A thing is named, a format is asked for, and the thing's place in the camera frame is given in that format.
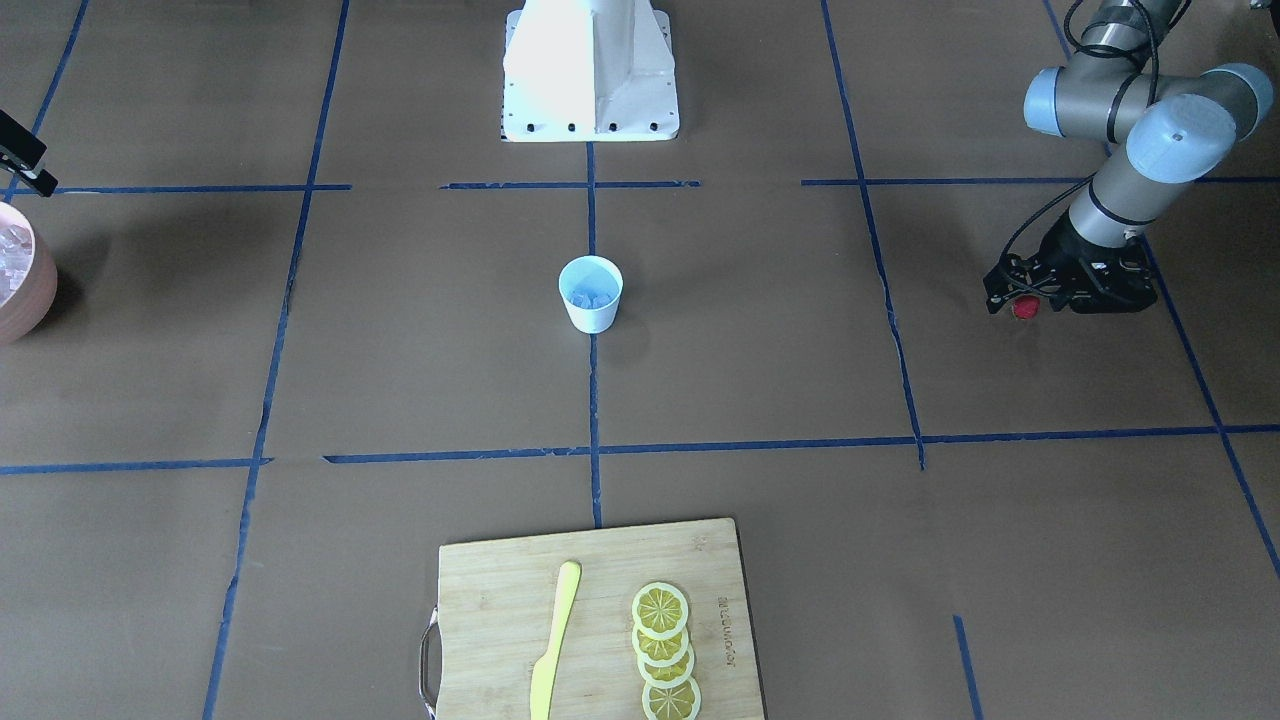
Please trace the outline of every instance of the black cable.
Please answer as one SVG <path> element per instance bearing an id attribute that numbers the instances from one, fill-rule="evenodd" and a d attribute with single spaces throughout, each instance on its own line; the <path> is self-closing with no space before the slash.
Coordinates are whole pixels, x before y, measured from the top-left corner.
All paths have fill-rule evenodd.
<path id="1" fill-rule="evenodd" d="M 1147 87 L 1147 106 L 1149 108 L 1156 104 L 1156 87 L 1160 85 L 1160 42 L 1156 40 L 1156 26 L 1151 22 L 1151 12 L 1142 4 L 1142 0 L 1129 1 L 1133 3 L 1134 8 L 1138 8 L 1142 22 L 1147 24 L 1147 38 L 1151 44 L 1151 86 Z"/>
<path id="2" fill-rule="evenodd" d="M 1080 9 L 1084 0 L 1075 0 L 1071 6 L 1068 8 L 1066 15 L 1062 17 L 1062 35 L 1066 36 L 1068 44 L 1071 45 L 1078 53 L 1089 55 L 1091 58 L 1101 58 L 1103 60 L 1114 60 L 1116 58 L 1124 58 L 1134 67 L 1135 70 L 1142 72 L 1143 61 L 1138 58 L 1138 53 L 1144 50 L 1147 46 L 1151 47 L 1151 86 L 1147 87 L 1147 105 L 1156 104 L 1156 91 L 1160 86 L 1160 42 L 1156 38 L 1156 24 L 1152 22 L 1151 12 L 1147 6 L 1142 4 L 1142 0 L 1128 0 L 1138 9 L 1138 14 L 1142 15 L 1142 22 L 1147 29 L 1147 42 L 1134 47 L 1133 50 L 1121 50 L 1119 47 L 1112 47 L 1110 45 L 1084 45 L 1075 33 L 1071 32 L 1071 18 L 1075 17 L 1075 12 Z M 1175 14 L 1175 20 L 1181 19 L 1187 9 L 1190 8 L 1190 0 L 1185 0 Z"/>
<path id="3" fill-rule="evenodd" d="M 1084 0 L 1075 0 L 1070 8 L 1066 9 L 1066 15 L 1062 17 L 1062 33 L 1066 36 L 1066 42 L 1076 51 L 1091 58 L 1100 58 L 1103 60 L 1114 60 L 1116 58 L 1124 58 L 1129 60 L 1133 68 L 1142 72 L 1143 61 L 1130 50 L 1121 50 L 1119 47 L 1112 47 L 1110 45 L 1084 45 L 1080 42 L 1075 33 L 1071 32 L 1071 18 L 1075 17 L 1075 12 L 1080 9 Z"/>
<path id="4" fill-rule="evenodd" d="M 1009 284 L 1016 287 L 1018 290 L 1020 290 L 1023 292 L 1030 292 L 1033 295 L 1039 295 L 1041 297 L 1052 297 L 1053 296 L 1050 292 L 1044 292 L 1043 290 L 1041 290 L 1038 287 L 1029 286 L 1029 284 L 1027 284 L 1027 283 L 1024 283 L 1024 282 L 1021 282 L 1019 279 L 1015 279 L 1012 275 L 1010 275 L 1009 270 L 1005 268 L 1005 258 L 1009 256 L 1009 251 L 1014 247 L 1014 242 L 1016 242 L 1018 238 L 1024 232 L 1027 232 L 1027 228 L 1032 227 L 1032 224 L 1036 220 L 1041 219 L 1041 217 L 1044 213 L 1048 213 L 1050 210 L 1052 210 L 1055 205 L 1057 205 L 1059 202 L 1066 200 L 1068 197 L 1070 197 L 1073 193 L 1075 193 L 1082 187 L 1089 184 L 1089 181 L 1092 181 L 1093 176 L 1096 176 L 1096 174 L 1097 173 L 1089 173 L 1089 176 L 1087 178 L 1084 178 L 1080 182 L 1073 184 L 1071 187 L 1064 190 L 1061 193 L 1059 193 L 1057 197 L 1055 197 L 1053 200 L 1050 200 L 1043 208 L 1041 208 L 1039 210 L 1036 210 L 1034 213 L 1032 213 L 1032 217 L 1027 218 L 1027 220 L 1021 225 L 1019 225 L 1019 228 L 1016 231 L 1014 231 L 1014 234 L 1010 236 L 1009 242 L 1005 243 L 1005 249 L 1000 251 L 1000 264 L 996 265 L 997 268 L 1000 268 L 1000 274 L 1005 278 L 1005 282 L 1007 282 Z"/>
<path id="5" fill-rule="evenodd" d="M 1178 8 L 1178 12 L 1174 13 L 1174 18 L 1169 20 L 1169 29 L 1174 29 L 1174 26 L 1178 24 L 1178 20 L 1183 19 L 1183 15 L 1185 15 L 1187 10 L 1190 9 L 1192 9 L 1192 0 L 1187 0 L 1185 3 L 1183 3 L 1181 6 Z"/>

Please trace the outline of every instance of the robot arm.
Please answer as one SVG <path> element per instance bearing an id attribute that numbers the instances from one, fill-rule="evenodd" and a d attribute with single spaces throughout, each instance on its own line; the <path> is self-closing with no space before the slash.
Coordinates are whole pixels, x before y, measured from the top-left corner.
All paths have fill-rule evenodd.
<path id="1" fill-rule="evenodd" d="M 1006 247 L 984 281 L 991 313 L 1019 295 L 1076 313 L 1134 313 L 1156 301 L 1137 238 L 1258 127 L 1274 99 L 1267 77 L 1245 64 L 1197 78 L 1158 76 L 1157 67 L 1143 74 L 1180 5 L 1103 0 L 1068 67 L 1032 82 L 1023 110 L 1033 129 L 1121 146 L 1036 255 L 1023 260 Z"/>
<path id="2" fill-rule="evenodd" d="M 58 187 L 58 181 L 44 169 L 44 159 L 45 143 L 0 110 L 0 168 L 49 197 Z"/>

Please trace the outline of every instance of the yellow plastic knife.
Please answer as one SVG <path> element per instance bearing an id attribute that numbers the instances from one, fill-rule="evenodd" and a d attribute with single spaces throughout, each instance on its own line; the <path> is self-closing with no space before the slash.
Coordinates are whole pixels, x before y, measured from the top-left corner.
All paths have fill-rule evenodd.
<path id="1" fill-rule="evenodd" d="M 552 610 L 552 635 L 547 641 L 547 652 L 534 662 L 534 680 L 529 691 L 530 720 L 548 720 L 552 712 L 552 689 L 556 687 L 556 666 L 559 665 L 559 651 L 564 644 L 564 629 L 568 626 L 568 611 L 577 596 L 577 583 L 582 579 L 582 566 L 572 560 L 561 565 L 556 579 L 556 605 Z"/>

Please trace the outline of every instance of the cutting board handle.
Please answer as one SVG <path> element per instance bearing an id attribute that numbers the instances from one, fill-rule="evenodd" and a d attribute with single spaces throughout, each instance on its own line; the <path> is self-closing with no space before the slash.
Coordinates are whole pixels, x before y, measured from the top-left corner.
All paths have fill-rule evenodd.
<path id="1" fill-rule="evenodd" d="M 417 656 L 417 696 L 422 698 L 422 705 L 426 707 L 428 720 L 435 720 L 435 694 L 426 687 L 426 652 L 431 644 L 431 630 L 436 630 L 439 620 L 440 607 L 435 606 L 431 609 L 431 619 L 426 621 L 426 629 L 422 630 L 422 644 Z"/>

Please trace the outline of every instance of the red object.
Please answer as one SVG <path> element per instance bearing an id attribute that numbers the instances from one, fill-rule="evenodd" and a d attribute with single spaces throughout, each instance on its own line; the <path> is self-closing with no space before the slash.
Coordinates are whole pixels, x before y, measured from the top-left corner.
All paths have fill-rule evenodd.
<path id="1" fill-rule="evenodd" d="M 1039 297 L 1021 295 L 1014 299 L 1014 316 L 1019 320 L 1030 320 L 1036 313 L 1039 313 Z"/>

